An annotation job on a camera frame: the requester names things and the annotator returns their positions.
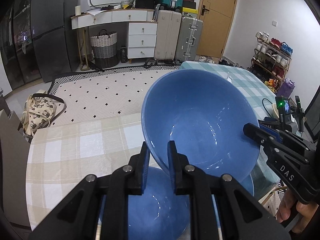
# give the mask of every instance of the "rug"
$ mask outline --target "rug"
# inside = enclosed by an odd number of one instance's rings
[[[151,85],[175,69],[160,66],[139,71],[139,67],[132,67],[113,70],[120,73],[103,71],[56,78],[50,93],[62,98],[67,109],[51,126],[140,113]],[[62,108],[63,104],[57,103],[57,113]]]

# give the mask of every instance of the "purple bag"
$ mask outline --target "purple bag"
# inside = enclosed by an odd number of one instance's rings
[[[294,90],[294,87],[294,82],[292,82],[289,78],[286,78],[277,92],[277,97],[283,96],[285,98],[289,98]]]

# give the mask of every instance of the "hand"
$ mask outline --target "hand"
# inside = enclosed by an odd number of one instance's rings
[[[290,189],[287,189],[276,214],[276,219],[279,221],[279,223],[282,223],[284,220],[287,220],[290,217],[290,209],[296,201],[297,199],[293,195],[292,191]],[[308,205],[304,205],[298,201],[296,209],[303,217],[294,226],[292,232],[300,234],[311,221],[313,215],[317,211],[318,206],[319,205],[314,202],[311,202]]]

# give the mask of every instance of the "silver suitcase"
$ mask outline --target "silver suitcase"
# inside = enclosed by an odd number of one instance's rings
[[[159,10],[157,21],[155,59],[173,60],[177,48],[181,13]]]
[[[203,21],[190,16],[182,16],[181,26],[175,54],[175,60],[194,61],[198,48]]]

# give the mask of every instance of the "blue shoe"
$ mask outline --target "blue shoe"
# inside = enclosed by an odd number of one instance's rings
[[[291,48],[288,46],[284,53],[291,57],[291,55],[292,55],[292,53],[293,53],[293,49],[291,49]]]
[[[281,50],[282,50],[283,52],[286,52],[286,50],[287,50],[288,47],[289,47],[288,44],[286,44],[285,42],[283,42],[283,43],[282,43],[282,46],[281,46]]]

